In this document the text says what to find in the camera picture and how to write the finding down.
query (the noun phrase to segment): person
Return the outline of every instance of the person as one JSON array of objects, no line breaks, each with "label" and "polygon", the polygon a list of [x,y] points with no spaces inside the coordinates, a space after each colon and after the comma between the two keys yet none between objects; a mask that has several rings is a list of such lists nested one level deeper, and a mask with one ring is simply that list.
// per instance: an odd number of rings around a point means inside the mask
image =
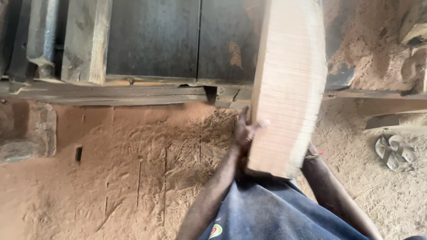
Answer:
[{"label": "person", "polygon": [[309,145],[302,173],[319,204],[294,184],[240,169],[262,121],[236,117],[235,141],[189,209],[177,240],[374,239],[381,234]]}]

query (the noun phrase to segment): wooden post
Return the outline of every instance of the wooden post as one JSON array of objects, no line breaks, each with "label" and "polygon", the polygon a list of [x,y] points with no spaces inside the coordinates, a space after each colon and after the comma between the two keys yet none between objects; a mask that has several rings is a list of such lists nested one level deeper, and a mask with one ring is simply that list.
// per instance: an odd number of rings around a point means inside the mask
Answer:
[{"label": "wooden post", "polygon": [[103,85],[113,0],[70,1],[61,79]]},{"label": "wooden post", "polygon": [[249,172],[294,178],[302,166],[326,83],[322,6],[315,0],[268,0],[252,93],[255,136]]}]

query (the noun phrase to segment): sandal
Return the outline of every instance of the sandal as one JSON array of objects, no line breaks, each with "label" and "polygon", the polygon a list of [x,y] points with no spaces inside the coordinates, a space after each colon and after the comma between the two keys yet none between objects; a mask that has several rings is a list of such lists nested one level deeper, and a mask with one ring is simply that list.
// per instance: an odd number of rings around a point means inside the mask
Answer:
[{"label": "sandal", "polygon": [[405,159],[408,163],[412,164],[417,161],[415,155],[415,148],[412,144],[407,143],[401,136],[393,135],[389,138],[390,147]]},{"label": "sandal", "polygon": [[381,136],[375,143],[375,151],[389,169],[395,171],[399,168],[398,155],[387,143],[384,136]]}]

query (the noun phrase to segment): sawdust-covered floor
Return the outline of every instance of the sawdust-covered floor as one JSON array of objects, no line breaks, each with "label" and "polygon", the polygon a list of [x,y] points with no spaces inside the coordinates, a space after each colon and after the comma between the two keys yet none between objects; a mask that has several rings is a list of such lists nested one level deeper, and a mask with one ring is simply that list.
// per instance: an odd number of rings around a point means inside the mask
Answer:
[{"label": "sawdust-covered floor", "polygon": [[[57,154],[0,167],[0,239],[174,239],[232,140],[234,110],[202,103],[55,107]],[[354,99],[323,102],[313,142],[385,239],[427,234],[427,137],[395,173],[373,151]],[[75,160],[82,146],[82,158]],[[298,183],[310,195],[302,177]]]}]

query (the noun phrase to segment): shirt logo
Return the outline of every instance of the shirt logo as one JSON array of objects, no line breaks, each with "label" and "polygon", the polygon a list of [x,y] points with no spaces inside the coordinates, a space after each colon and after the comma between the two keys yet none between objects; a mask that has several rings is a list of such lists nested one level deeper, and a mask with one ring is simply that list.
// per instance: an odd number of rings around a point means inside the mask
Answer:
[{"label": "shirt logo", "polygon": [[222,233],[222,228],[220,225],[215,224],[212,228],[211,235],[209,236],[209,239],[213,237],[217,237]]}]

